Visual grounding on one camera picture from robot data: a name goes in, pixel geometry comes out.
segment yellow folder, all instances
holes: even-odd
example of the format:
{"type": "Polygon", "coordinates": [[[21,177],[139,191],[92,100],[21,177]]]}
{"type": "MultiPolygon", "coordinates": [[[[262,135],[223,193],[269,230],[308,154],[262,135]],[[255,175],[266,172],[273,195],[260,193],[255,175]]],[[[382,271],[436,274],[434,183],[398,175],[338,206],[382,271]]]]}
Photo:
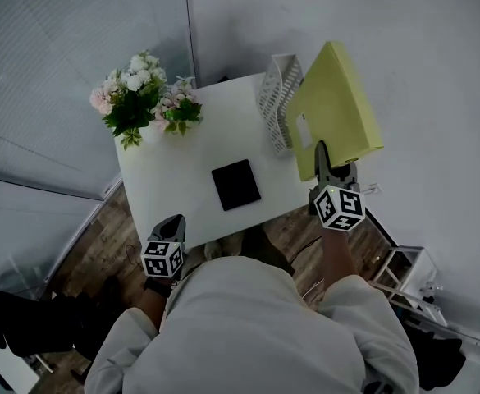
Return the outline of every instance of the yellow folder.
{"type": "Polygon", "coordinates": [[[328,42],[286,109],[299,178],[314,177],[314,149],[323,140],[333,167],[383,149],[373,109],[342,43],[328,42]]]}

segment flower bouquet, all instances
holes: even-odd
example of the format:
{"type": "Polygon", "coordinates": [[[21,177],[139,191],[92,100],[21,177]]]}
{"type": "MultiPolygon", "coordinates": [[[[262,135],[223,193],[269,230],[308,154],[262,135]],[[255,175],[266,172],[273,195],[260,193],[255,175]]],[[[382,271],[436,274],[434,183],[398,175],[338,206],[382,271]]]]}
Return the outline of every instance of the flower bouquet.
{"type": "Polygon", "coordinates": [[[148,52],[133,56],[127,70],[113,71],[92,91],[90,103],[102,115],[113,135],[123,134],[126,150],[143,140],[139,129],[151,122],[161,132],[184,135],[189,124],[200,122],[201,105],[194,100],[190,78],[165,86],[167,75],[148,52]]]}

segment white shirt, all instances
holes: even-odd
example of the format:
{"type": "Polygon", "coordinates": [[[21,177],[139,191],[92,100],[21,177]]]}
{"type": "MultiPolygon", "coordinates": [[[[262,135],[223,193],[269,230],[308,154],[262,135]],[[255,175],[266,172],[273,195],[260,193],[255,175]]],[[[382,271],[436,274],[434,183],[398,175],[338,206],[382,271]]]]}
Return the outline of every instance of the white shirt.
{"type": "Polygon", "coordinates": [[[171,294],[162,331],[136,308],[116,321],[86,394],[418,392],[413,350],[386,297],[361,277],[313,312],[292,278],[246,257],[214,259],[171,294]]]}

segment white plastic basket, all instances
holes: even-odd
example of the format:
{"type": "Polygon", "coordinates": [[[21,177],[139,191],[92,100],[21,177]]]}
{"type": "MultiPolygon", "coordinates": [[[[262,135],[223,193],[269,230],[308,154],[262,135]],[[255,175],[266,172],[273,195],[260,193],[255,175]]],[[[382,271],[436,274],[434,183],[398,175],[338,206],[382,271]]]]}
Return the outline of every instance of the white plastic basket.
{"type": "Polygon", "coordinates": [[[294,54],[272,56],[256,103],[278,157],[292,154],[292,142],[286,124],[286,109],[304,75],[294,54]]]}

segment flower pot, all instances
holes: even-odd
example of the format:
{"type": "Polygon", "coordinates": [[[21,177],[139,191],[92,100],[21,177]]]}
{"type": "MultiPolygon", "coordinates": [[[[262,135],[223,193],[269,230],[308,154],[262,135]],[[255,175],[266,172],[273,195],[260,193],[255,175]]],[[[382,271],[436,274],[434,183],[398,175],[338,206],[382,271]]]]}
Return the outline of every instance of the flower pot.
{"type": "Polygon", "coordinates": [[[146,127],[140,128],[139,133],[146,144],[156,144],[161,140],[163,133],[158,126],[150,122],[146,127]]]}

